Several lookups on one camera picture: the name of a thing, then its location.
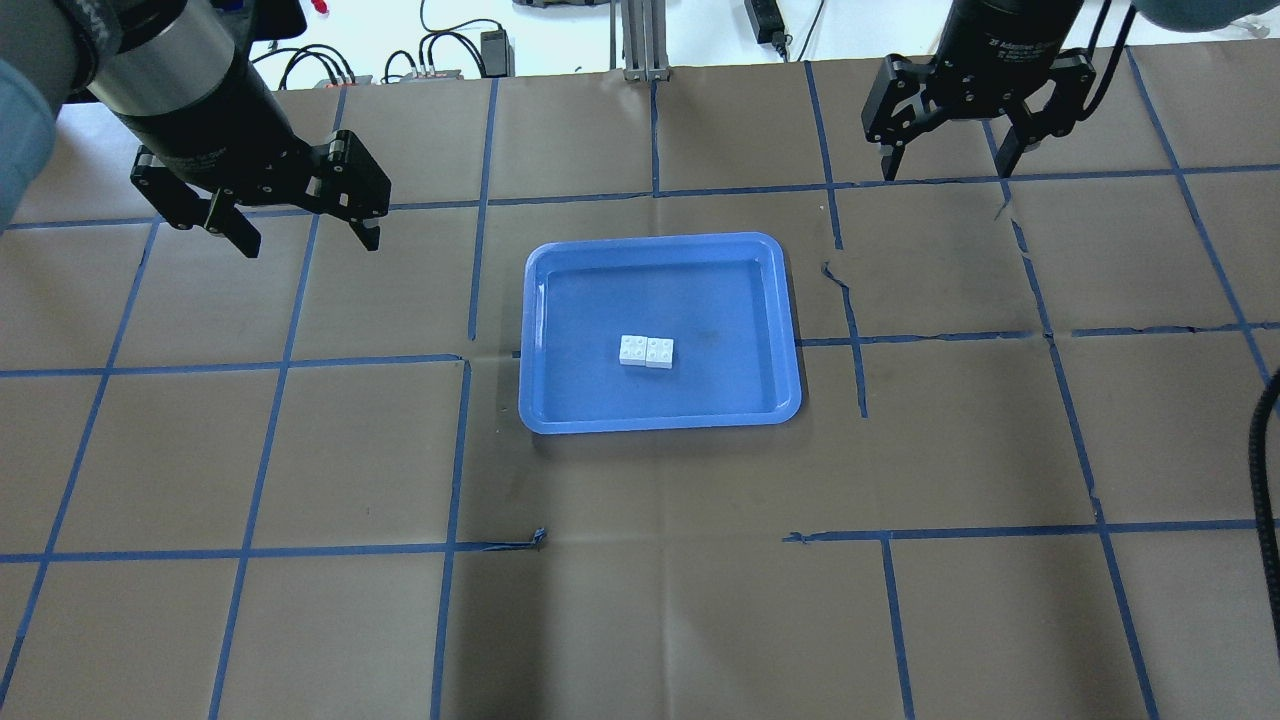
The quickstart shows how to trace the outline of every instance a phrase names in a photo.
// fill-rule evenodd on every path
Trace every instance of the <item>grid line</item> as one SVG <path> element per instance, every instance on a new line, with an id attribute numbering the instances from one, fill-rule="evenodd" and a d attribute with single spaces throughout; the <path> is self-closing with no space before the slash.
<path id="1" fill-rule="evenodd" d="M 1252 519 L 1217 520 L 1153 520 L 1137 523 L 1107 523 L 1107 530 L 1116 534 L 1189 533 L 1189 532 L 1231 532 L 1254 530 L 1257 523 Z M 787 543 L 819 542 L 878 542 L 915 539 L 964 539 L 964 538 L 1021 538 L 1043 536 L 1092 536 L 1097 534 L 1097 524 L 1075 525 L 992 525 L 955 528 L 891 528 L 860 530 L 824 530 L 817 533 L 792 532 L 782 538 Z M 532 550 L 545 541 L 545 530 L 539 528 L 527 541 L 493 542 L 434 542 L 434 543 L 389 543 L 389 544 L 342 544 L 342 546 L 273 546 L 251 547 L 247 552 L 237 547 L 187 548 L 187 550 L 99 550 L 77 552 L 13 552 L 0 555 L 0 565 L 36 565 L 49 562 L 131 562 L 156 560 L 237 560 L 241 555 L 256 557 L 349 557 L 360 555 L 443 555 L 445 552 L 497 552 L 512 550 Z"/>
<path id="2" fill-rule="evenodd" d="M 462 391 L 458 397 L 458 429 L 453 446 L 453 482 L 449 492 L 449 524 L 445 532 L 444 569 L 440 574 L 440 602 L 435 620 L 435 661 L 431 667 L 430 717 L 439 720 L 444 700 L 444 651 L 449 630 L 449 601 L 453 597 L 453 565 L 457 559 L 458 511 L 462 506 L 462 469 L 466 461 L 467 420 L 471 407 L 471 364 L 462 365 Z"/>
<path id="3" fill-rule="evenodd" d="M 347 105 L 347 88 L 343 87 L 338 95 L 338 109 L 333 118 L 333 131 L 337 132 L 342 123 L 342 114 Z M 293 296 L 293 310 L 289 315 L 289 332 L 284 340 L 284 351 L 280 359 L 278 377 L 275 382 L 275 395 L 271 400 L 271 414 L 268 418 L 266 433 L 262 439 L 262 454 L 259 459 L 257 475 L 253 480 L 253 493 L 250 498 L 248 516 L 244 520 L 244 536 L 241 541 L 241 552 L 236 562 L 236 580 L 232 585 L 230 607 L 227 611 L 227 624 L 223 629 L 221 648 L 218 653 L 218 670 L 214 675 L 214 689 L 209 700 L 209 720 L 216 720 L 221 708 L 223 688 L 227 683 L 227 664 L 230 660 L 232 643 L 236 637 L 236 621 L 239 618 L 239 603 L 244 591 L 244 575 L 248 570 L 248 551 L 253 546 L 253 532 L 257 527 L 257 514 L 262 503 L 262 489 L 266 484 L 266 471 L 271 461 L 271 448 L 275 443 L 275 429 L 280 419 L 280 407 L 284 404 L 284 388 L 289 377 L 289 361 L 293 359 L 293 345 L 298 336 L 298 320 L 302 316 L 302 301 L 306 296 L 307 278 L 311 273 L 311 260 L 315 256 L 316 234 L 320 231 L 320 217 L 311 218 L 311 228 L 307 232 L 306 252 L 302 256 L 302 269 L 298 273 L 297 290 Z"/>
<path id="4" fill-rule="evenodd" d="M 1107 523 L 1111 534 L 1203 533 L 1221 530 L 1253 530 L 1257 523 L 1247 519 L 1228 520 L 1161 520 L 1144 523 Z M 906 528 L 881 530 L 794 532 L 782 542 L 809 544 L 815 542 L 879 542 L 965 538 L 1027 538 L 1098 534 L 1098 524 L 1073 525 L 993 525 L 979 528 Z"/>
<path id="5" fill-rule="evenodd" d="M 854 351 L 854 383 L 858 386 L 858 411 L 867 419 L 867 372 L 863 365 L 863 336 L 858 332 L 858 318 L 854 315 L 854 301 L 845 281 L 831 273 L 829 263 L 822 264 L 822 274 L 840 286 L 840 296 L 845 304 L 845 323 L 849 324 L 849 347 Z"/>
<path id="6" fill-rule="evenodd" d="M 893 548 L 888 538 L 881 538 L 881 561 L 884 565 L 884 594 L 888 601 L 888 624 L 893 634 L 893 656 L 897 660 L 897 684 L 902 693 L 902 715 L 915 720 L 915 700 L 911 696 L 911 673 L 906 664 L 906 638 L 902 633 L 902 609 L 897 602 L 897 574 L 893 573 Z"/>
<path id="7" fill-rule="evenodd" d="M 1220 165 L 1220 167 L 1207 167 L 1207 168 L 1179 168 L 1175 170 L 1169 169 L 1149 169 L 1149 170 L 1098 170 L 1098 172 L 1080 172 L 1080 173 L 1032 173 L 1024 176 L 1014 176 L 1004 182 L 1011 184 L 1019 184 L 1024 182 L 1043 182 L 1043 181 L 1080 181 L 1080 179 L 1107 179 L 1107 178 L 1155 178 L 1155 177 L 1175 177 L 1181 173 L 1183 176 L 1197 176 L 1197 174 L 1236 174 L 1236 173 L 1276 173 L 1280 172 L 1280 164 L 1258 164 L 1258 165 Z M 1000 183 L 1001 179 L 996 176 L 966 176 L 966 177 L 947 177 L 947 178 L 924 178 L 924 179 L 893 179 L 893 181 L 832 181 L 829 183 L 803 183 L 803 184 L 773 184 L 773 186 L 742 186 L 742 187 L 716 187 L 716 188 L 695 188 L 695 190 L 659 190 L 657 193 L 652 191 L 644 192 L 605 192 L 594 195 L 548 195 L 548 196 L 529 196 L 529 197 L 494 197 L 488 201 L 490 208 L 493 206 L 509 206 L 509 205 L 554 205 L 554 204 L 567 204 L 567 202 L 602 202 L 612 200 L 634 200 L 637 197 L 714 197 L 722 195 L 772 195 L 772 193 L 788 193 L 788 192 L 810 192 L 818 190 L 867 190 L 873 187 L 909 187 L 920 184 L 977 184 L 977 183 Z M 397 202 L 390 206 L 392 211 L 412 211 L 412 210 L 447 210 L 453 208 L 479 208 L 479 200 L 445 200 L 435 202 Z M 301 209 L 275 209 L 275 210 L 246 210 L 244 217 L 247 218 L 278 218 L 278 217 L 293 217 L 293 215 L 308 215 L 306 210 Z M 122 218 L 114 220 L 97 220 L 97 219 L 84 219 L 84 220 L 49 220 L 49 222 L 33 222 L 33 223 L 14 223 L 5 229 L 12 231 L 28 231 L 28 229 L 50 229 L 50 228 L 83 228 L 83 227 L 100 227 L 100 225 L 145 225 L 151 223 L 151 218 Z"/>
<path id="8" fill-rule="evenodd" d="M 151 231 L 147 233 L 146 245 L 142 247 L 142 258 L 138 261 L 138 268 L 133 273 L 133 284 L 129 287 L 128 299 L 124 301 L 124 310 L 120 313 L 120 322 L 115 329 L 115 337 L 111 341 L 111 350 L 106 356 L 106 369 L 110 370 L 115 366 L 115 360 L 120 354 L 120 345 L 124 342 L 124 332 L 129 325 L 129 316 L 133 314 L 133 306 L 138 299 L 138 290 L 142 287 L 142 274 L 146 272 L 147 261 L 151 259 L 151 251 L 155 247 L 156 234 L 160 232 L 160 219 L 152 218 Z M 81 468 L 84 464 L 84 454 L 88 451 L 88 442 L 93 434 L 93 425 L 97 423 L 99 411 L 102 407 L 102 397 L 106 395 L 106 384 L 110 380 L 109 374 L 102 374 L 97 383 L 97 389 L 93 393 L 93 401 L 90 405 L 88 418 L 84 420 L 84 430 L 81 433 L 79 445 L 76 447 L 76 457 L 72 461 L 70 473 L 67 477 L 67 486 L 63 489 L 61 500 L 58 503 L 58 512 L 54 515 L 52 525 L 49 529 L 49 538 L 45 541 L 45 559 L 40 561 L 40 566 L 36 569 L 36 579 L 31 585 L 31 593 L 27 596 L 27 605 L 22 614 L 22 620 L 18 624 L 18 632 L 14 637 L 14 643 L 9 653 L 9 661 L 5 664 L 4 675 L 0 676 L 0 710 L 4 708 L 5 698 L 9 696 L 9 685 L 13 682 L 13 674 L 18 666 L 18 659 L 22 653 L 22 644 L 27 638 L 27 630 L 31 626 L 31 619 L 36 612 L 36 603 L 40 601 L 40 591 L 45 584 L 45 575 L 49 573 L 49 560 L 47 556 L 54 552 L 54 547 L 58 544 L 58 536 L 61 533 L 63 521 L 67 519 L 67 509 L 70 506 L 72 493 L 76 491 L 76 480 L 79 478 Z"/>
<path id="9" fill-rule="evenodd" d="M 983 133 L 987 136 L 987 147 L 995 161 L 997 155 L 996 136 L 991 131 L 991 123 L 983 120 Z M 1000 183 L 1005 202 L 1012 201 L 1012 191 L 1007 182 Z M 1027 270 L 1027 282 L 1036 296 L 1036 309 L 1043 325 L 1044 342 L 1048 346 L 1050 359 L 1053 363 L 1053 375 L 1057 380 L 1059 395 L 1062 398 L 1062 407 L 1066 411 L 1066 421 L 1071 430 L 1071 441 L 1075 445 L 1075 454 L 1079 460 L 1080 473 L 1084 475 L 1084 486 L 1088 491 L 1089 502 L 1093 506 L 1097 536 L 1102 546 L 1102 556 L 1106 560 L 1107 574 L 1111 577 L 1111 589 L 1116 596 L 1116 606 L 1120 612 L 1120 624 L 1124 628 L 1125 641 L 1129 644 L 1129 656 L 1133 660 L 1134 673 L 1138 679 L 1138 688 L 1142 693 L 1143 705 L 1147 708 L 1149 720 L 1158 720 L 1160 710 L 1156 706 L 1156 696 L 1151 688 L 1151 678 L 1147 674 L 1147 662 L 1142 655 L 1142 646 L 1138 642 L 1138 632 L 1133 624 L 1133 614 L 1129 609 L 1129 597 L 1124 588 L 1124 579 L 1120 577 L 1120 564 L 1116 560 L 1115 544 L 1111 542 L 1111 532 L 1107 528 L 1106 512 L 1102 509 L 1102 500 L 1097 495 L 1097 484 L 1093 477 L 1093 465 L 1089 461 L 1089 451 L 1084 443 L 1084 432 L 1080 429 L 1080 419 L 1075 411 L 1075 401 L 1071 397 L 1071 386 L 1066 379 L 1066 369 L 1062 366 L 1062 357 L 1057 350 L 1057 341 L 1053 337 L 1053 324 L 1048 315 L 1048 306 L 1044 302 L 1044 293 L 1041 292 L 1039 279 L 1036 275 L 1036 264 L 1032 260 L 1030 250 L 1027 245 L 1027 236 L 1023 227 L 1015 219 L 1010 219 L 1014 228 L 1014 237 L 1018 249 L 1023 255 L 1023 268 Z"/>
<path id="10" fill-rule="evenodd" d="M 498 79 L 489 85 L 489 113 L 484 131 L 484 163 L 480 167 L 480 204 L 476 213 L 476 245 L 471 260 L 471 305 L 467 310 L 467 338 L 476 338 L 476 322 L 480 311 L 480 270 L 484 264 L 484 229 L 489 215 L 489 169 L 493 160 L 493 126 L 498 114 Z"/>
<path id="11" fill-rule="evenodd" d="M 1174 168 L 1174 177 L 1178 179 L 1178 188 L 1181 191 L 1183 200 L 1187 202 L 1187 211 L 1190 214 L 1192 222 L 1196 224 L 1196 232 L 1199 234 L 1201 245 L 1204 246 L 1204 254 L 1208 255 L 1208 261 L 1213 265 L 1213 273 L 1217 275 L 1217 281 L 1222 286 L 1222 293 L 1226 296 L 1226 302 L 1231 306 L 1231 313 L 1235 314 L 1235 322 L 1239 325 L 1239 331 L 1244 333 L 1244 341 L 1249 345 L 1249 352 L 1253 355 L 1253 361 L 1257 364 L 1258 374 L 1265 384 L 1271 378 L 1271 373 L 1267 370 L 1266 360 L 1262 359 L 1262 350 L 1258 347 L 1258 342 L 1253 337 L 1253 329 L 1249 327 L 1249 322 L 1244 316 L 1244 307 L 1240 306 L 1240 300 L 1236 297 L 1235 290 L 1231 287 L 1231 281 L 1226 277 L 1226 268 L 1222 266 L 1222 260 L 1219 258 L 1217 250 L 1213 247 L 1213 241 L 1208 236 L 1208 228 L 1204 227 L 1204 220 L 1201 218 L 1199 208 L 1196 205 L 1196 197 L 1192 196 L 1192 188 L 1187 184 L 1187 176 L 1183 173 L 1183 167 L 1178 163 L 1178 154 L 1174 152 L 1174 146 L 1169 141 L 1169 133 L 1165 132 L 1165 126 L 1160 122 L 1160 115 L 1156 113 L 1156 104 L 1151 101 L 1151 94 L 1147 91 L 1147 83 L 1142 79 L 1142 69 L 1138 68 L 1138 60 L 1133 54 L 1133 49 L 1125 47 L 1125 54 L 1129 58 L 1129 68 L 1133 70 L 1133 79 L 1138 86 L 1138 96 L 1142 97 L 1142 104 L 1147 108 L 1147 115 L 1151 118 L 1151 124 L 1156 128 L 1156 135 L 1160 136 L 1160 145 L 1165 149 L 1165 155 L 1169 156 L 1170 167 Z"/>
<path id="12" fill-rule="evenodd" d="M 1280 322 L 1249 323 L 1256 331 L 1277 331 Z M 1230 323 L 1215 327 L 1196 325 L 1155 325 L 1147 328 L 1082 328 L 1071 331 L 1071 337 L 1128 337 L 1148 334 L 1202 334 L 1239 332 L 1239 325 Z M 983 342 L 1001 340 L 1027 340 L 1037 336 L 1032 331 L 988 331 L 938 334 L 886 334 L 859 336 L 859 345 L 902 345 L 911 342 Z M 796 347 L 847 347 L 852 345 L 849 337 L 810 337 L 796 338 Z M 293 368 L 343 368 L 351 365 L 408 365 L 421 363 L 468 363 L 476 357 L 465 357 L 451 352 L 424 355 L 370 355 L 347 357 L 317 357 L 311 360 L 289 360 Z M 518 360 L 520 351 L 511 351 L 511 359 Z M 283 364 L 264 363 L 221 363 L 209 365 L 140 365 L 134 368 L 38 368 L 24 370 L 0 370 L 0 380 L 6 378 L 61 378 L 61 377 L 101 377 L 101 375 L 184 375 L 202 373 L 243 373 L 255 370 L 278 370 Z"/>

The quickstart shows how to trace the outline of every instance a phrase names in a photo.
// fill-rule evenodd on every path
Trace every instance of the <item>electrical wire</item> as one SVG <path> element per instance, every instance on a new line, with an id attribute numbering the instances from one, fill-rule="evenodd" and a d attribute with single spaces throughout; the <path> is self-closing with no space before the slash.
<path id="1" fill-rule="evenodd" d="M 346 76 L 342 74 L 342 68 L 338 65 L 337 60 L 334 60 L 329 55 L 316 53 L 314 50 L 300 50 L 294 53 L 292 58 L 289 58 L 288 63 L 284 64 L 284 73 L 280 76 L 280 85 L 276 87 L 276 90 L 288 90 L 289 74 L 293 73 L 293 69 L 297 68 L 298 64 L 302 63 L 302 60 L 311 56 L 326 60 L 325 63 L 326 69 L 329 68 L 329 63 L 333 63 L 333 72 L 329 73 L 329 85 L 344 85 L 347 82 L 347 78 Z"/>
<path id="2" fill-rule="evenodd" d="M 394 60 L 396 58 L 398 58 L 401 55 L 403 55 L 404 59 L 408 60 L 410 67 L 413 68 L 413 74 L 417 74 L 417 63 L 413 61 L 413 56 L 410 55 L 408 53 L 403 51 L 403 50 L 397 50 L 397 51 L 392 53 L 389 58 L 387 58 L 387 64 L 383 65 L 383 85 L 387 85 L 387 83 L 390 82 L 390 78 L 392 78 L 392 60 Z"/>
<path id="3" fill-rule="evenodd" d="M 1093 35 L 1089 36 L 1089 49 L 1084 51 L 1088 59 L 1093 59 L 1093 51 L 1098 49 L 1098 37 L 1102 36 L 1102 26 L 1107 22 L 1107 13 L 1111 12 L 1111 0 L 1102 0 L 1102 8 L 1098 9 L 1098 19 L 1093 23 Z"/>
<path id="4" fill-rule="evenodd" d="M 429 27 L 426 27 L 426 0 L 420 0 L 420 3 L 417 4 L 417 22 L 421 23 L 422 32 L 426 32 L 428 35 L 435 33 L 435 32 L 451 32 L 451 31 L 461 29 L 461 28 L 465 28 L 467 26 L 472 26 L 472 24 L 476 24 L 476 23 L 493 23 L 498 29 L 504 29 L 502 27 L 502 23 L 499 23 L 498 20 L 495 20 L 493 18 L 475 18 L 475 19 L 470 19 L 470 20 L 463 22 L 463 23 L 458 23 L 458 24 L 456 24 L 453 27 L 445 27 L 445 28 L 439 28 L 439 29 L 429 28 Z"/>
<path id="5" fill-rule="evenodd" d="M 1258 548 L 1262 552 L 1262 573 L 1271 603 L 1271 626 L 1276 634 L 1276 652 L 1280 653 L 1280 548 L 1276 547 L 1276 519 L 1271 511 L 1271 492 L 1267 488 L 1267 421 L 1280 398 L 1280 370 L 1271 377 L 1249 423 L 1249 486 L 1253 491 L 1253 516 L 1258 528 Z"/>
<path id="6" fill-rule="evenodd" d="M 356 73 L 352 72 L 351 63 L 347 61 L 347 58 L 337 47 L 334 47 L 332 45 L 325 45 L 323 42 L 312 42 L 310 45 L 303 45 L 301 49 L 302 50 L 312 50 L 314 51 L 314 49 L 316 49 L 316 47 L 319 47 L 321 50 L 328 50 L 329 53 L 333 53 L 334 56 L 337 56 L 338 60 L 342 61 L 342 68 L 344 70 L 347 70 L 347 77 L 351 78 L 352 85 L 355 85 L 355 82 L 356 82 Z"/>
<path id="7" fill-rule="evenodd" d="M 293 53 L 293 56 L 289 58 L 289 63 L 285 65 L 284 74 L 280 76 L 280 83 L 276 86 L 276 90 L 288 90 L 287 82 L 289 79 L 289 72 L 303 58 L 315 58 L 315 59 L 320 60 L 320 63 L 324 65 L 325 74 L 329 76 L 329 82 L 332 85 L 339 85 L 338 83 L 338 74 L 340 73 L 340 70 L 338 69 L 338 61 L 334 60 L 333 58 L 329 58 L 328 55 L 321 54 L 321 53 L 312 53 L 310 50 L 303 50 L 301 47 L 280 47 L 280 49 L 276 49 L 276 50 L 271 50 L 270 53 L 265 53 L 262 55 L 259 55 L 257 58 L 253 58 L 250 61 L 251 63 L 257 63 L 259 60 L 265 60 L 268 58 L 271 58 L 274 55 L 282 55 L 284 53 Z"/>
<path id="8" fill-rule="evenodd" d="M 1124 47 L 1129 42 L 1129 29 L 1133 27 L 1133 20 L 1138 17 L 1138 8 L 1133 5 L 1129 6 L 1129 12 L 1124 14 L 1124 22 L 1120 23 L 1120 35 L 1116 36 L 1116 44 L 1111 49 L 1111 56 L 1107 58 L 1107 69 L 1102 73 L 1102 79 L 1098 82 L 1098 91 L 1093 94 L 1093 100 L 1089 100 L 1088 106 L 1080 113 L 1080 119 L 1089 119 L 1093 113 L 1102 104 L 1102 97 L 1106 96 L 1107 88 L 1111 87 L 1111 79 L 1116 74 L 1116 67 L 1120 64 L 1120 56 L 1124 55 Z"/>
<path id="9" fill-rule="evenodd" d="M 796 55 L 796 61 L 804 60 L 804 54 L 809 50 L 809 41 L 813 38 L 813 31 L 818 27 L 818 18 L 822 17 L 822 9 L 827 6 L 827 0 L 820 0 L 818 3 L 818 12 L 813 14 L 813 22 L 809 23 L 809 32 L 804 36 L 804 45 L 800 46 L 800 54 Z"/>
<path id="10" fill-rule="evenodd" d="M 461 35 L 461 33 L 457 33 L 457 32 L 452 32 L 452 31 L 438 32 L 435 35 L 428 35 L 426 37 L 424 37 L 419 42 L 417 47 L 419 47 L 419 54 L 421 55 L 421 53 L 422 53 L 422 42 L 426 42 L 428 38 L 430 38 L 430 42 L 426 44 L 426 63 L 425 64 L 426 64 L 428 68 L 435 68 L 435 58 L 433 58 L 433 51 L 435 49 L 435 42 L 438 40 L 440 40 L 440 38 L 444 38 L 444 37 L 452 37 L 452 38 L 457 40 L 458 42 L 461 42 L 462 47 L 465 47 L 466 51 L 471 55 L 471 59 L 475 60 L 476 69 L 480 70 L 480 76 L 484 77 L 484 76 L 488 74 L 485 72 L 485 67 L 484 67 L 484 58 L 480 56 L 480 49 L 476 47 L 475 42 L 472 42 L 471 38 L 466 37 L 465 35 Z"/>

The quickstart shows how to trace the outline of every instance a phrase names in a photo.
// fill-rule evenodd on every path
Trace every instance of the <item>plastic tray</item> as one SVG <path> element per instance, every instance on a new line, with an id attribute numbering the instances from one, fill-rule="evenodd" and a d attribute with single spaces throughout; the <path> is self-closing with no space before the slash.
<path id="1" fill-rule="evenodd" d="M 621 365 L 623 334 L 673 338 L 673 366 Z M 520 416 L 536 433 L 776 424 L 800 395 L 767 234 L 554 242 L 525 265 Z"/>

